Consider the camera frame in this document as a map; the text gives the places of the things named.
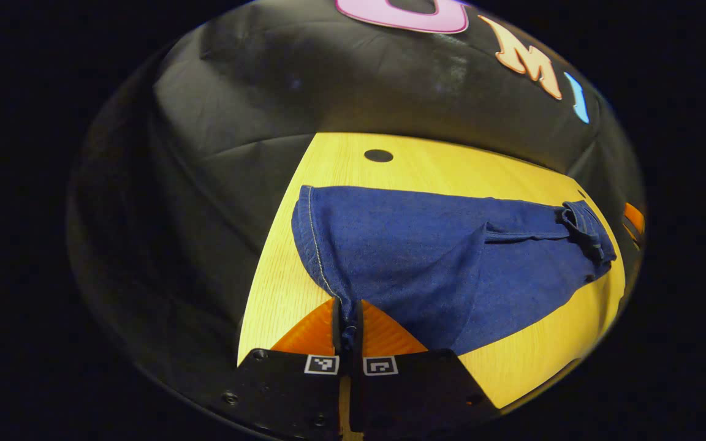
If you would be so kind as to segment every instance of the pink letter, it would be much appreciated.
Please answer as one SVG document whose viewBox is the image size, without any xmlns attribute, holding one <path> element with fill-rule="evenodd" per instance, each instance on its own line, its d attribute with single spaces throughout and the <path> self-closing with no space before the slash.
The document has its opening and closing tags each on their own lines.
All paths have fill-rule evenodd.
<svg viewBox="0 0 706 441">
<path fill-rule="evenodd" d="M 468 14 L 462 3 L 454 0 L 434 1 L 434 14 L 394 8 L 389 0 L 336 0 L 336 8 L 356 20 L 409 31 L 458 34 L 468 28 Z"/>
</svg>

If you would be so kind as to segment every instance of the stitching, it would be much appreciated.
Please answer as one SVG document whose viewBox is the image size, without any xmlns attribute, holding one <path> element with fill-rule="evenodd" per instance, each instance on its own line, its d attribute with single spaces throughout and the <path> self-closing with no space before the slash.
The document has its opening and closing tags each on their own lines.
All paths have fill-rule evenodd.
<svg viewBox="0 0 706 441">
<path fill-rule="evenodd" d="M 342 303 L 342 298 L 334 293 L 334 290 L 331 289 L 331 285 L 328 284 L 328 280 L 325 279 L 325 274 L 323 274 L 323 263 L 320 262 L 320 248 L 317 247 L 317 237 L 314 235 L 314 224 L 312 223 L 312 188 L 313 187 L 309 187 L 309 192 L 306 193 L 306 210 L 309 212 L 309 228 L 310 231 L 312 231 L 312 242 L 314 242 L 314 253 L 317 257 L 317 267 L 320 268 L 320 277 L 323 279 L 323 282 L 325 282 L 325 287 L 328 288 L 328 292 L 335 296 L 335 298 L 339 299 L 340 303 Z"/>
</svg>

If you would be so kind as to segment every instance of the yellow wooden surface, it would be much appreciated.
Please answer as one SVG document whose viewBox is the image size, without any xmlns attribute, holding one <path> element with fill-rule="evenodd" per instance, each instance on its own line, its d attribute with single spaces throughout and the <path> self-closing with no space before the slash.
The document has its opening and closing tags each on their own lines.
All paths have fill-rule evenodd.
<svg viewBox="0 0 706 441">
<path fill-rule="evenodd" d="M 394 159 L 370 161 L 364 157 L 370 149 L 390 151 Z M 302 185 L 414 190 L 552 206 L 582 198 L 581 187 L 568 176 L 477 148 L 392 135 L 317 134 L 286 190 L 260 256 L 241 329 L 239 363 L 253 348 L 271 348 L 328 299 L 306 273 L 292 236 L 290 220 Z M 460 356 L 497 407 L 524 396 L 574 358 L 585 356 L 617 312 L 625 285 L 620 251 L 594 201 L 589 197 L 585 201 L 615 246 L 612 269 L 540 322 Z M 346 432 L 345 439 L 360 438 Z"/>
</svg>

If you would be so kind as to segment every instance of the jeans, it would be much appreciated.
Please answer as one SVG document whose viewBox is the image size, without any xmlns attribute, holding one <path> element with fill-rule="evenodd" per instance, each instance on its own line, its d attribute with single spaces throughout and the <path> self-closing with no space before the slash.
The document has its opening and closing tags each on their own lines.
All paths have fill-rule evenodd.
<svg viewBox="0 0 706 441">
<path fill-rule="evenodd" d="M 616 259 L 585 201 L 303 186 L 292 232 L 308 274 L 341 302 L 348 347 L 367 300 L 428 349 L 462 355 L 541 320 Z"/>
</svg>

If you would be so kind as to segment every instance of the orange object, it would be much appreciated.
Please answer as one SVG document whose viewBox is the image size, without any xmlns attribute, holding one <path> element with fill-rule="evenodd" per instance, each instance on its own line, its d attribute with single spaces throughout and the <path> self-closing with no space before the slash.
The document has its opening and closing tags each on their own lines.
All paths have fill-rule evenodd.
<svg viewBox="0 0 706 441">
<path fill-rule="evenodd" d="M 271 348 L 294 354 L 334 355 L 332 316 L 334 299 L 329 299 L 305 316 Z"/>
<path fill-rule="evenodd" d="M 635 206 L 626 203 L 625 212 L 623 212 L 623 214 L 625 218 L 631 221 L 633 226 L 636 227 L 636 231 L 639 232 L 640 235 L 643 235 L 645 232 L 645 217 L 642 212 L 636 209 Z"/>
<path fill-rule="evenodd" d="M 364 315 L 364 357 L 414 354 L 427 351 L 416 338 L 385 312 L 362 301 Z"/>
</svg>

